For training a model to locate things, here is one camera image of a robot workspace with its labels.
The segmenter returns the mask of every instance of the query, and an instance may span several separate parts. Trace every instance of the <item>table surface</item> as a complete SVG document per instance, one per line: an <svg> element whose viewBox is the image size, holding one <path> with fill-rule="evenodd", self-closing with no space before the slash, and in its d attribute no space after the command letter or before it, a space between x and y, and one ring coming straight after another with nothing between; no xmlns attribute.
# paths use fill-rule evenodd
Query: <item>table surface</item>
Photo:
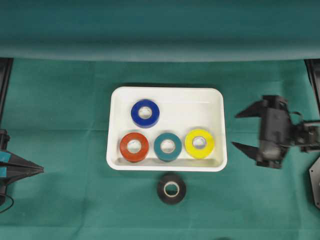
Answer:
<svg viewBox="0 0 320 240"><path fill-rule="evenodd" d="M120 86L216 88L224 97L228 164L179 172L185 199L156 193L159 171L116 171L106 163L111 93ZM15 59L2 127L8 150L45 167L10 185L3 239L319 239L308 168L318 153L292 148L281 170L255 166L231 141L258 144L259 120L235 119L261 98L319 118L302 60L134 63Z"/></svg>

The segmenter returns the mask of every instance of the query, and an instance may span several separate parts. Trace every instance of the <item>green backdrop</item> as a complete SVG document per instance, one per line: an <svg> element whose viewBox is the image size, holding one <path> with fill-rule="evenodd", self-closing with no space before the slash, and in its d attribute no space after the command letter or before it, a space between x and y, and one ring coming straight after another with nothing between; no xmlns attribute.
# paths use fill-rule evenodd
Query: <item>green backdrop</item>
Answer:
<svg viewBox="0 0 320 240"><path fill-rule="evenodd" d="M210 87L224 97L228 164L221 172L179 172L187 194L178 205L158 199L163 172L106 163L111 93L138 84ZM308 120L319 118L302 60L15 59L2 122L8 150L45 173L10 185L15 205L0 216L1 239L319 239L308 174L319 154L292 148L277 170L255 166L231 144L258 144L259 120L234 115L267 94L286 97Z"/></svg>
<svg viewBox="0 0 320 240"><path fill-rule="evenodd" d="M3 0L0 56L112 61L320 58L319 0Z"/></svg>

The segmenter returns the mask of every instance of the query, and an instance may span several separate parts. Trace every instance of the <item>blue tape roll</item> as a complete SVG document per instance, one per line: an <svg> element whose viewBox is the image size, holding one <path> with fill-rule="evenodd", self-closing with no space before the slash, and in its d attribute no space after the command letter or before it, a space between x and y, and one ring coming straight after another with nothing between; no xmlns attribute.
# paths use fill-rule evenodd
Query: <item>blue tape roll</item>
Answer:
<svg viewBox="0 0 320 240"><path fill-rule="evenodd" d="M139 116L139 109L142 107L148 107L151 109L152 114L149 118L143 119ZM132 120L138 127L143 129L151 128L153 125L155 125L159 120L159 115L160 111L157 104L148 99L138 101L131 109Z"/></svg>
<svg viewBox="0 0 320 240"><path fill-rule="evenodd" d="M161 150L161 143L167 139L173 141L175 145L174 150L170 153L166 153ZM177 137L177 135L174 135L173 133L169 133L169 132L163 133L159 135L154 141L154 152L156 156L162 161L170 162L172 160L177 159L177 157L181 153L181 150L182 150L181 140L179 139L179 137Z"/></svg>

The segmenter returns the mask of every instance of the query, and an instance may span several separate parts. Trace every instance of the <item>metal bracket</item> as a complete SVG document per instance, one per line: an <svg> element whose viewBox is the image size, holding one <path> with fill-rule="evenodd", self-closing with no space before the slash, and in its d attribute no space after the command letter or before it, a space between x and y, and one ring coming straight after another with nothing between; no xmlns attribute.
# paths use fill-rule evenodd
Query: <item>metal bracket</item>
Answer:
<svg viewBox="0 0 320 240"><path fill-rule="evenodd" d="M315 206L320 209L320 157L309 169Z"/></svg>

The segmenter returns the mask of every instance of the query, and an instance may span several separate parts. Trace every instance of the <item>white tray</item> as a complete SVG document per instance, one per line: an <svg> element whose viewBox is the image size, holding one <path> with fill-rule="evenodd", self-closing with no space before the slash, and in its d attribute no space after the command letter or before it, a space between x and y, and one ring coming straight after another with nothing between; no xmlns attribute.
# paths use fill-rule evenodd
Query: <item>white tray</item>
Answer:
<svg viewBox="0 0 320 240"><path fill-rule="evenodd" d="M131 118L131 108L141 99L154 101L160 110L159 121L151 128L139 128ZM194 159L184 142L192 129L205 129L214 138L212 153L205 159ZM137 163L124 159L119 150L128 133L143 134L149 142L146 158ZM164 162L154 152L154 141L162 133L176 134L182 151L176 160ZM106 161L116 170L218 172L227 165L224 101L213 88L119 87L111 96Z"/></svg>

